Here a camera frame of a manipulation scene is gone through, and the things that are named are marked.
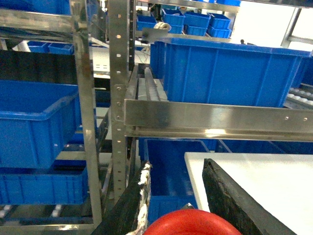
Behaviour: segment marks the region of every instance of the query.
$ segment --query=metal frame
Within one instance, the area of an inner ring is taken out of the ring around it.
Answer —
[[[70,231],[82,230],[83,234],[91,233],[102,221],[105,204],[101,198],[105,198],[102,192],[107,192],[107,187],[101,188],[104,180],[99,179],[99,151],[102,139],[107,133],[108,117],[104,118],[99,130],[95,129],[95,91],[93,71],[89,58],[89,23],[86,13],[86,0],[70,0],[71,16],[52,15],[34,12],[14,11],[0,9],[0,26],[9,27],[11,32],[0,32],[0,38],[21,38],[34,41],[59,41],[72,42],[75,48],[75,63],[79,88],[79,97],[82,112],[84,151],[62,152],[58,159],[86,160],[89,195],[92,210],[92,218],[77,219],[56,218],[50,223],[32,223],[22,226],[18,221],[8,221],[0,227],[0,234],[38,234],[45,231]],[[100,33],[99,40],[103,40],[103,28],[99,27],[102,16],[96,18],[96,28]],[[105,185],[109,185],[110,175]]]
[[[293,14],[291,16],[290,22],[288,24],[288,27],[286,29],[286,33],[284,35],[284,38],[282,40],[281,46],[288,48],[291,42],[300,42],[300,43],[307,43],[313,45],[313,39],[309,38],[301,38],[297,36],[293,36],[293,30],[298,22],[298,19],[300,17],[302,8],[295,7]]]

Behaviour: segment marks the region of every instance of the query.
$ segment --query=blue plastic bin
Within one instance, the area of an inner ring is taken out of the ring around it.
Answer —
[[[48,53],[49,52],[48,46],[50,45],[50,43],[30,41],[27,44],[28,44],[28,48],[30,49],[31,52],[38,52],[38,53]]]
[[[215,29],[228,29],[231,20],[222,14],[209,13],[210,18],[209,25]]]
[[[271,141],[230,141],[218,140],[217,153],[271,153],[285,154],[286,152]]]
[[[313,57],[310,57],[307,63],[307,69],[303,75],[302,83],[313,86]]]
[[[51,43],[48,47],[52,54],[72,55],[74,53],[72,44]]]
[[[203,1],[203,2],[208,2],[208,3],[214,3],[214,0],[195,0],[195,1]]]
[[[151,169],[151,200],[148,220],[181,209],[188,202],[197,208],[190,178],[184,160],[185,152],[208,152],[202,141],[144,140],[145,160]]]
[[[137,17],[137,30],[142,31],[143,28],[153,28],[157,21],[153,16],[138,16]]]
[[[181,34],[184,26],[183,25],[171,25],[171,30],[168,31],[169,33],[176,33]]]
[[[0,8],[20,11],[33,11],[31,0],[0,0]]]
[[[49,168],[80,124],[77,86],[0,80],[0,167]]]
[[[210,22],[210,15],[204,15],[195,12],[185,13],[184,25],[195,26],[200,28],[208,28]]]
[[[138,138],[138,148],[139,148],[139,156],[140,160],[145,160],[144,158],[144,147],[145,147],[145,140],[146,139],[152,139],[152,140],[167,140],[164,138],[144,138],[139,137]],[[175,139],[177,141],[195,141],[195,139]],[[197,141],[202,141],[204,145],[208,148],[209,151],[215,151],[217,140],[214,139],[196,139]]]
[[[204,36],[206,33],[206,28],[185,25],[185,32],[188,35]]]
[[[207,33],[211,37],[215,37],[215,38],[229,38],[231,34],[231,30],[230,29],[216,29],[216,28],[213,28],[212,26],[209,26],[209,28],[207,29]]]
[[[163,21],[170,25],[183,26],[185,16],[178,10],[162,9]]]
[[[282,142],[275,141],[275,145],[288,154],[313,154],[312,142]]]
[[[170,101],[282,107],[309,52],[164,38]]]
[[[165,44],[164,42],[154,42],[151,44],[150,52],[150,67],[155,78],[164,78],[164,56]]]
[[[88,195],[85,161],[55,161],[47,170],[0,168],[1,205],[82,204]]]
[[[241,1],[239,0],[216,0],[218,4],[231,5],[231,6],[240,6]]]

